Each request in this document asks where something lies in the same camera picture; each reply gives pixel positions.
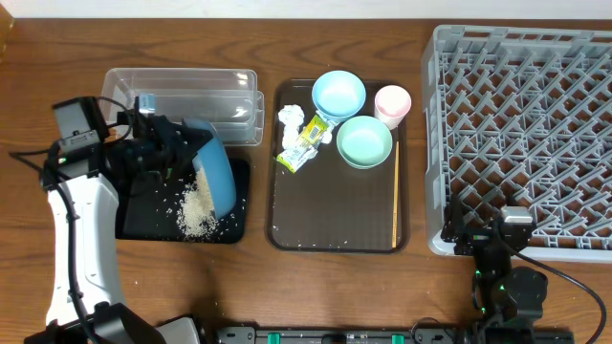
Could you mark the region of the white tissue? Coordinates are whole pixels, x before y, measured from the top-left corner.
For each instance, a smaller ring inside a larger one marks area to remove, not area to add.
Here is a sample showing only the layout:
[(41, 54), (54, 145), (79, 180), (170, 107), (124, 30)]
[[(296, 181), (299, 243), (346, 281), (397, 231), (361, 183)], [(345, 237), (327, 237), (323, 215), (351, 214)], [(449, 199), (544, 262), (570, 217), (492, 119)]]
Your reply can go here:
[(285, 105), (278, 112), (278, 120), (284, 125), (282, 147), (289, 149), (295, 145), (299, 130), (304, 122), (304, 112), (299, 105)]

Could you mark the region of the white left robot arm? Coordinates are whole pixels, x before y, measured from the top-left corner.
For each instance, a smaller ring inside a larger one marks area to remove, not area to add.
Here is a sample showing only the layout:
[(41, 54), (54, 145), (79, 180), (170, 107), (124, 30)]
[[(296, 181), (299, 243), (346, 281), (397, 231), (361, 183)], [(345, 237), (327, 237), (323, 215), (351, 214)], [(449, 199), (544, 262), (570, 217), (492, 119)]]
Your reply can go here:
[(152, 326), (125, 304), (116, 244), (117, 214), (132, 203), (131, 186), (146, 172), (168, 178), (185, 169), (211, 132), (120, 112), (128, 131), (110, 130), (93, 97), (54, 107), (61, 137), (40, 171), (55, 223), (55, 281), (43, 331), (28, 343), (201, 343), (195, 320)]

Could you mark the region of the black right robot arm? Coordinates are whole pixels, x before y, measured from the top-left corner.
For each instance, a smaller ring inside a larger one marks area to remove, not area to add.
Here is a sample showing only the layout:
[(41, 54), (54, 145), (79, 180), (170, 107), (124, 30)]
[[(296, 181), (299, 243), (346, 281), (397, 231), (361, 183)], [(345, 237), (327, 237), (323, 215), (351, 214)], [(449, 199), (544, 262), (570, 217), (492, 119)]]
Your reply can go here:
[(548, 279), (528, 267), (513, 267), (512, 258), (528, 245), (536, 223), (525, 206), (504, 205), (483, 225), (471, 225), (460, 199), (450, 198), (441, 238), (456, 255), (474, 258), (472, 301), (488, 327), (531, 328), (543, 316)]

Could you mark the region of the pile of rice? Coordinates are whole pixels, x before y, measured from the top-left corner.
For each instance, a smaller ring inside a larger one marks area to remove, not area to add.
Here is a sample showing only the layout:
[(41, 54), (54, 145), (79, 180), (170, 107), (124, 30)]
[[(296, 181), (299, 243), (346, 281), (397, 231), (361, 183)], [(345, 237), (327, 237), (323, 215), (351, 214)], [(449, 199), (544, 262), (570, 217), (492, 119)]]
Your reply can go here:
[(224, 209), (220, 202), (213, 200), (205, 169), (199, 167), (195, 171), (194, 181), (188, 183), (180, 194), (175, 211), (176, 225), (190, 241), (210, 241), (217, 226), (232, 209), (232, 205)]

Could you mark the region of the dark blue plate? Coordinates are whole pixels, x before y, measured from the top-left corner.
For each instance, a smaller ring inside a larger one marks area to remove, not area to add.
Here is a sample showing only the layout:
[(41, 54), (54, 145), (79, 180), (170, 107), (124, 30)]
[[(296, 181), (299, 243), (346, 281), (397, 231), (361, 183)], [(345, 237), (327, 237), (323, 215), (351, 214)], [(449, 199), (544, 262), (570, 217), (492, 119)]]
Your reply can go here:
[(223, 142), (213, 125), (202, 119), (187, 118), (183, 125), (209, 131), (212, 139), (205, 143), (192, 160), (198, 195), (206, 207), (205, 213), (216, 220), (228, 215), (236, 204), (235, 181)]

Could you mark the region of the yellow snack wrapper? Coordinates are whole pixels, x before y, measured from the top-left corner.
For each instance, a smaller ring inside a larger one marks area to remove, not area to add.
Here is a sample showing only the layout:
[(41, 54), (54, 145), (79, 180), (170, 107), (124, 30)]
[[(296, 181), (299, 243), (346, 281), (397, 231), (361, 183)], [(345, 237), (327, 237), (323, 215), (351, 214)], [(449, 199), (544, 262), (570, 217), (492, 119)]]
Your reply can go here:
[(301, 132), (297, 132), (296, 127), (286, 128), (281, 142), (283, 150), (276, 156), (276, 160), (295, 173), (317, 155), (322, 143), (331, 141), (334, 127), (331, 121), (314, 115)]

